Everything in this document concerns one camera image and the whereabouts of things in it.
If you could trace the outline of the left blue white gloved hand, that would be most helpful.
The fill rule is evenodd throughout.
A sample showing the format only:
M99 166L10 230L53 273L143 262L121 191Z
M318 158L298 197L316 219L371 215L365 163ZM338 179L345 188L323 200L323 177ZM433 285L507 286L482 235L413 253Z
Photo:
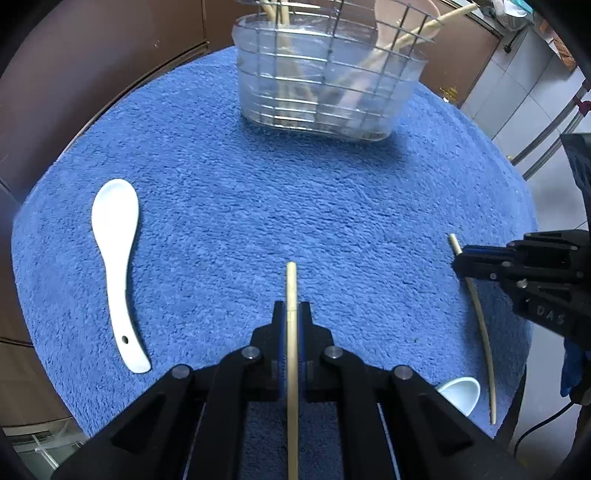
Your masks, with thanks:
M564 362L560 394L573 403L590 405L590 352L569 339L564 340Z

